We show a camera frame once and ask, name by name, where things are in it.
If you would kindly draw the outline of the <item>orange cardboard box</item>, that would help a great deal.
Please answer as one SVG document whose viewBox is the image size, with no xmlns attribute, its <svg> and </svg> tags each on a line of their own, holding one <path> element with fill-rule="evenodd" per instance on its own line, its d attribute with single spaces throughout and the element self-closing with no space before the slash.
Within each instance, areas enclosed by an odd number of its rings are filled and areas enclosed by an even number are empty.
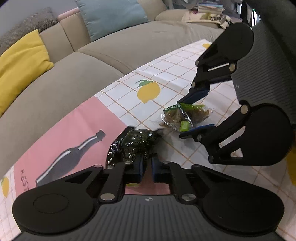
<svg viewBox="0 0 296 241">
<path fill-rule="evenodd" d="M 296 147 L 293 146 L 286 156 L 287 170 L 293 186 L 296 186 Z"/>
</svg>

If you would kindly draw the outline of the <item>beige sofa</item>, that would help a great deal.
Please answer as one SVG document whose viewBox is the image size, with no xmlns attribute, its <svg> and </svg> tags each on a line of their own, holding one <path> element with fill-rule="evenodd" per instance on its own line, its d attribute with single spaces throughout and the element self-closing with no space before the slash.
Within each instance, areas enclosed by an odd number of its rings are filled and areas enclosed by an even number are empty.
<svg viewBox="0 0 296 241">
<path fill-rule="evenodd" d="M 80 13 L 41 32 L 54 67 L 33 81 L 1 116 L 1 175 L 47 130 L 81 103 L 148 62 L 222 29 L 165 20 L 162 1 L 140 1 L 149 21 L 91 41 Z"/>
</svg>

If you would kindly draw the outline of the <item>pink white patterned tablecloth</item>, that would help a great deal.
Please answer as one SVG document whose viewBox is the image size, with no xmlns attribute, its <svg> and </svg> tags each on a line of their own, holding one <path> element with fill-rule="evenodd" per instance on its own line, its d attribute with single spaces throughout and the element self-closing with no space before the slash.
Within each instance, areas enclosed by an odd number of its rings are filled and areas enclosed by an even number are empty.
<svg viewBox="0 0 296 241">
<path fill-rule="evenodd" d="M 12 240 L 20 233 L 11 212 L 14 200 L 35 188 L 36 180 L 53 164 L 74 160 L 69 174 L 104 165 L 110 144 L 126 126 L 159 128 L 162 111 L 188 92 L 197 69 L 194 61 L 209 46 L 209 41 L 199 40 L 137 68 L 97 92 L 37 140 L 1 180 L 1 240 Z M 277 233 L 295 240 L 295 186 L 289 177 L 295 153 L 269 167 L 212 165 L 201 144 L 166 130 L 159 158 L 183 168 L 200 164 L 278 194 L 285 214 Z"/>
</svg>

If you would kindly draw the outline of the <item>stack of magazines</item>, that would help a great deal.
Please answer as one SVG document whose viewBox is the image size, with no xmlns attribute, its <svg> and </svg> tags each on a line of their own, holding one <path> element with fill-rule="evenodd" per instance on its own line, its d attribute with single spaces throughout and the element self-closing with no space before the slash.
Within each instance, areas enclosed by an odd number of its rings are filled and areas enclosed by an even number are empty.
<svg viewBox="0 0 296 241">
<path fill-rule="evenodd" d="M 183 1 L 182 5 L 187 9 L 182 16 L 183 22 L 214 24 L 223 29 L 232 24 L 220 1 Z"/>
</svg>

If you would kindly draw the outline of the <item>green label clear snack bag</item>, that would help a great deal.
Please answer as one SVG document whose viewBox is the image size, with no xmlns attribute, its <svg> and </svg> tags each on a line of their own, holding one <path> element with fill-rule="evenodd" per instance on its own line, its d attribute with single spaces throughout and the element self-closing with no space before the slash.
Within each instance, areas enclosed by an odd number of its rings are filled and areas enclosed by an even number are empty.
<svg viewBox="0 0 296 241">
<path fill-rule="evenodd" d="M 159 125 L 185 132 L 205 121 L 211 113 L 212 110 L 203 104 L 177 103 L 162 111 Z"/>
</svg>

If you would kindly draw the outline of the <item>yellow cushion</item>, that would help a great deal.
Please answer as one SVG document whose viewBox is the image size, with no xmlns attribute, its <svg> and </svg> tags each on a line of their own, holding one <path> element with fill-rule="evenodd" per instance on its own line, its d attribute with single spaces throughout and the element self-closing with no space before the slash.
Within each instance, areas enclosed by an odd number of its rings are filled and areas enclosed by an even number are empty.
<svg viewBox="0 0 296 241">
<path fill-rule="evenodd" d="M 1 114 L 32 82 L 54 67 L 38 30 L 33 30 L 1 55 Z"/>
</svg>

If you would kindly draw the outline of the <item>grey textured cushion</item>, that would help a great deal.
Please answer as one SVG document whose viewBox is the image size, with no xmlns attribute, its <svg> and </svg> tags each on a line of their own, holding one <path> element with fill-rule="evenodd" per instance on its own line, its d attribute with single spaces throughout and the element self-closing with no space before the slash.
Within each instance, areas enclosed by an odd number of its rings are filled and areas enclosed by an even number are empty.
<svg viewBox="0 0 296 241">
<path fill-rule="evenodd" d="M 38 30 L 40 33 L 55 24 L 57 24 L 57 20 L 51 8 L 41 9 L 3 34 L 1 37 L 1 51 L 5 52 L 6 49 L 31 31 Z"/>
</svg>

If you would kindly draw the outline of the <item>light blue cushion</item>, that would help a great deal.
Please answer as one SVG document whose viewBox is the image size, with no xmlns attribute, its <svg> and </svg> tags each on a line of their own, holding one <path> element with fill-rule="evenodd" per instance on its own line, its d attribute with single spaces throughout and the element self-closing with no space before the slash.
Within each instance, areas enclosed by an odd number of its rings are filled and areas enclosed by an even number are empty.
<svg viewBox="0 0 296 241">
<path fill-rule="evenodd" d="M 149 21 L 137 1 L 79 0 L 76 4 L 92 42 Z"/>
</svg>

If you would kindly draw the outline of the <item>dark green seaweed packet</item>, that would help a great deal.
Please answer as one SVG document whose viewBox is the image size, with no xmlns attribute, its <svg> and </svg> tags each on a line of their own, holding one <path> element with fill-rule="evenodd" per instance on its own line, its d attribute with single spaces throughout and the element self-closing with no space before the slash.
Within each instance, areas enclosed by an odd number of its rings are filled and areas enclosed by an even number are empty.
<svg viewBox="0 0 296 241">
<path fill-rule="evenodd" d="M 154 131 L 126 127 L 111 143 L 106 157 L 106 168 L 114 167 L 120 162 L 134 162 L 137 157 L 148 158 L 155 150 L 163 136 L 164 129 Z"/>
</svg>

